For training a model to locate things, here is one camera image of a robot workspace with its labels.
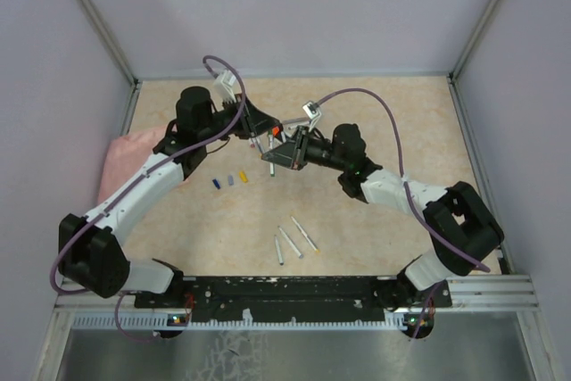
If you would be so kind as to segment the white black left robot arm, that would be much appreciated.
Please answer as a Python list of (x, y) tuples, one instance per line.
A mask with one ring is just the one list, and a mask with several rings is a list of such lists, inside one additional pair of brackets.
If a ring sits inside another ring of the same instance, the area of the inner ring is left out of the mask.
[(120, 292), (147, 292), (166, 306), (180, 304), (186, 286), (175, 279), (175, 268), (158, 260), (129, 260), (123, 252), (126, 239), (162, 197), (197, 169), (208, 145), (230, 137), (255, 138), (279, 124), (244, 94), (217, 110), (207, 88), (184, 89), (175, 119), (134, 176), (86, 214), (70, 213), (61, 221), (51, 274), (78, 284), (79, 293), (109, 298)]

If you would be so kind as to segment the grey blue capped marker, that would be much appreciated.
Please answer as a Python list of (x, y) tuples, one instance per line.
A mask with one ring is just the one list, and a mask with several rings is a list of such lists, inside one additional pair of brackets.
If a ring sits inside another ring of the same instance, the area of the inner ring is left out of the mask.
[(285, 239), (288, 245), (292, 248), (298, 259), (302, 259), (304, 257), (302, 251), (299, 249), (297, 244), (294, 240), (286, 233), (286, 231), (281, 227), (277, 226), (278, 231), (280, 232), (281, 236)]

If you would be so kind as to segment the yellow capped white marker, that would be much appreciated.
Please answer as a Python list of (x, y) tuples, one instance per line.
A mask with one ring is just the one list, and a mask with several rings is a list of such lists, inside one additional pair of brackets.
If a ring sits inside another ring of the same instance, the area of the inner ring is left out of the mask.
[(294, 216), (290, 216), (292, 222), (295, 224), (295, 226), (298, 228), (298, 230), (300, 231), (300, 233), (302, 234), (302, 236), (304, 237), (304, 239), (307, 241), (307, 243), (309, 244), (309, 246), (311, 247), (311, 249), (315, 252), (315, 253), (319, 253), (320, 249), (318, 248), (318, 246), (315, 244), (315, 242), (313, 241), (313, 239), (311, 238), (311, 236), (309, 235), (309, 233), (306, 231), (306, 229), (302, 226), (302, 224), (297, 220), (296, 217)]

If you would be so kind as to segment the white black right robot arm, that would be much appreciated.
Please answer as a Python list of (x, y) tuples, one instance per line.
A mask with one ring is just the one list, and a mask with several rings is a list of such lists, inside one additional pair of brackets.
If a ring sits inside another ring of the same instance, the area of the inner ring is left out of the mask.
[(504, 240), (498, 221), (469, 183), (430, 186), (391, 172), (368, 158), (355, 124), (337, 126), (329, 139), (300, 126), (261, 158), (290, 170), (307, 164), (337, 170), (349, 197), (410, 215), (429, 233), (431, 250), (402, 269), (382, 293), (387, 309), (420, 305), (430, 289), (449, 277), (483, 269), (484, 259)]

